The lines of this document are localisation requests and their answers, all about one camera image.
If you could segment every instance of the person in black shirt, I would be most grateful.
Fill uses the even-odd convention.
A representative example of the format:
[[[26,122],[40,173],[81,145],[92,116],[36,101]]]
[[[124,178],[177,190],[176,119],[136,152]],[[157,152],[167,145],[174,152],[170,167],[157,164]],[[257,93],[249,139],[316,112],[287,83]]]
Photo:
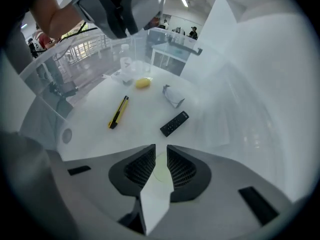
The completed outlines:
[[[198,34],[197,34],[196,30],[197,30],[197,27],[194,26],[194,27],[192,28],[192,31],[189,33],[188,37],[197,40]]]

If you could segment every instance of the circular sensor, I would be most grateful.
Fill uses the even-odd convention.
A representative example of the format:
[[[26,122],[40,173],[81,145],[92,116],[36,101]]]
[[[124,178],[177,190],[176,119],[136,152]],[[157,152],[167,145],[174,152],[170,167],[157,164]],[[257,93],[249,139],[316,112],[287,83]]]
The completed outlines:
[[[62,141],[64,144],[68,144],[72,138],[72,130],[70,128],[65,129],[62,134]]]

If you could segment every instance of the black slot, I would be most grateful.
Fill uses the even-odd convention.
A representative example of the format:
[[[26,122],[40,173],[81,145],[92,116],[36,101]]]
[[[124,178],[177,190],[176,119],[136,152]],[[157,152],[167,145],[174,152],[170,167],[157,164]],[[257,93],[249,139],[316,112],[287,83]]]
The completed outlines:
[[[254,187],[249,186],[238,191],[262,226],[279,215]]]
[[[140,198],[135,199],[133,211],[119,219],[118,222],[133,231],[136,231],[143,235],[146,234],[146,225]]]
[[[72,176],[72,175],[84,173],[89,170],[91,170],[91,168],[88,165],[84,165],[84,166],[69,169],[68,172]]]

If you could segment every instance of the black remote control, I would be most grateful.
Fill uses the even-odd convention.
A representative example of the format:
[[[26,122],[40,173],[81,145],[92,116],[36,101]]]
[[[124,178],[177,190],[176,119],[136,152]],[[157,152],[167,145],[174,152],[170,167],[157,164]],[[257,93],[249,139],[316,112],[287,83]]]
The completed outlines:
[[[189,118],[188,114],[182,111],[174,119],[160,128],[160,131],[164,136],[168,137],[174,132],[180,125],[182,125]]]

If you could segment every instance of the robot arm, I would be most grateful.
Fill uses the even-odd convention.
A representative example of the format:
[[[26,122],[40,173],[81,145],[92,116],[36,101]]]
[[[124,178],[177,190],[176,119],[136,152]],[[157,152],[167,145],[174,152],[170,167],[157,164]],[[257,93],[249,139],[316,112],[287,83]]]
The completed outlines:
[[[165,0],[72,0],[81,17],[94,23],[111,39],[127,37],[142,28],[154,27]]]

